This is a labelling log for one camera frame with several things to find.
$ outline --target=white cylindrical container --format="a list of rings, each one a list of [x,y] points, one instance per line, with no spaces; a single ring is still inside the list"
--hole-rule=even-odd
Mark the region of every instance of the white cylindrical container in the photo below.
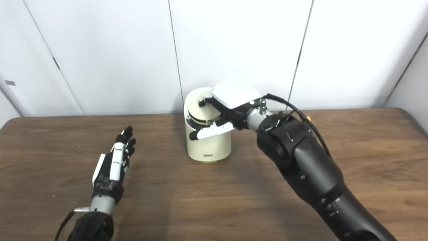
[[[232,151],[230,132],[195,141],[189,138],[192,131],[210,126],[221,115],[209,104],[199,107],[199,101],[211,91],[211,87],[195,89],[187,95],[184,101],[187,153],[193,160],[201,162],[215,162],[224,159]]]

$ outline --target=robot finger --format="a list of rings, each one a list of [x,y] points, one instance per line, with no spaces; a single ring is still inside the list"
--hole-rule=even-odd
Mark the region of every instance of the robot finger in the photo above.
[[[128,156],[131,156],[135,152],[135,148],[134,147],[127,148],[127,150],[128,150]]]
[[[132,137],[132,130],[132,126],[128,126],[125,128],[125,130],[122,131],[121,134],[126,137],[126,140],[129,140]]]
[[[129,142],[128,142],[128,144],[126,145],[126,148],[131,148],[131,147],[133,147],[134,145],[135,145],[135,143],[137,142],[137,140],[134,138],[134,139],[132,139],[132,140],[130,140]]]

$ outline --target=robotic hand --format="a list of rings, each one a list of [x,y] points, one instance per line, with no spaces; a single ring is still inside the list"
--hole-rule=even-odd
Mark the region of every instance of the robotic hand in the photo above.
[[[270,113],[266,99],[292,109]],[[311,205],[341,241],[397,241],[346,187],[342,171],[315,126],[296,107],[277,96],[261,97],[242,81],[225,81],[205,95],[199,106],[212,105],[222,115],[208,127],[190,133],[190,140],[233,129],[251,129],[257,146],[277,166],[295,193]],[[292,116],[296,112],[301,121]]]
[[[92,177],[94,190],[91,205],[71,211],[59,227],[55,241],[58,240],[61,230],[75,212],[86,214],[76,220],[68,241],[111,240],[114,231],[111,214],[122,199],[123,179],[129,167],[129,158],[135,152],[133,146],[136,140],[130,140],[131,137],[132,127],[128,126],[116,137],[110,153],[101,154]]]

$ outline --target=black robotic arm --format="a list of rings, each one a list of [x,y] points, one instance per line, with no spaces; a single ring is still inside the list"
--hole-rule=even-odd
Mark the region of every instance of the black robotic arm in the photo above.
[[[255,93],[258,92],[245,82],[225,81],[201,99],[199,106],[211,104],[222,114],[222,121],[214,126],[228,122],[238,130],[256,132],[258,148],[276,164],[295,193],[318,212],[339,240],[397,241],[346,187],[342,171],[311,121],[284,99]],[[286,104],[292,112],[272,114],[266,108],[266,99]],[[300,120],[292,115],[294,112]],[[198,139],[199,131],[190,136]]]

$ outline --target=black joint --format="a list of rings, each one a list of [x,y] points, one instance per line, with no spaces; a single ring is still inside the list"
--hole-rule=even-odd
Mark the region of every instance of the black joint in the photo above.
[[[128,149],[128,151],[129,151],[129,152],[128,152],[128,155],[129,155],[129,156],[131,156],[132,154],[134,154],[134,152],[135,152],[135,148],[134,148],[134,147],[131,147],[131,148],[129,148],[129,149]]]
[[[207,104],[205,100],[199,102],[199,107],[204,107]]]
[[[190,134],[189,134],[189,139],[190,139],[191,141],[196,141],[196,140],[198,140],[198,132],[199,132],[198,130],[190,132]]]
[[[124,135],[118,135],[116,137],[115,143],[116,142],[120,142],[120,143],[126,144],[128,142],[128,140],[126,139],[126,137]]]

